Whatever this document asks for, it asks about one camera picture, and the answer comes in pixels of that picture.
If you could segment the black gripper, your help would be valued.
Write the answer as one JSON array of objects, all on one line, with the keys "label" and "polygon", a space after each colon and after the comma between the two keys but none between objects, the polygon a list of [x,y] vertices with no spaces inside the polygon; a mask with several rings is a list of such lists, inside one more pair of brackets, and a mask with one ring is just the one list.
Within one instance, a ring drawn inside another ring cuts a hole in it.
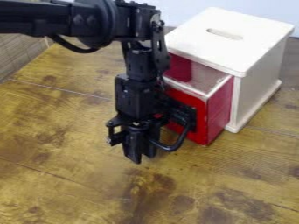
[{"label": "black gripper", "polygon": [[[107,143],[123,143],[124,155],[136,164],[141,163],[141,133],[147,138],[144,155],[153,158],[157,152],[152,141],[160,140],[161,122],[155,118],[161,111],[159,94],[157,80],[133,80],[125,74],[115,78],[116,116],[107,122]],[[147,128],[135,130],[137,124]]]}]

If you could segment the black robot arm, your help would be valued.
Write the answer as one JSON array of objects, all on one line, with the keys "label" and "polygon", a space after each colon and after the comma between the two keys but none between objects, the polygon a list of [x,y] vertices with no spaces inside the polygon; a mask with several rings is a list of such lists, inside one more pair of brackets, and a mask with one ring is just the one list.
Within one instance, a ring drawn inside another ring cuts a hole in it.
[{"label": "black robot arm", "polygon": [[0,34],[47,37],[75,53],[121,43],[125,73],[115,78],[116,116],[107,122],[111,145],[121,144],[135,163],[155,156],[160,128],[159,96],[169,54],[160,11],[124,0],[0,0]]}]

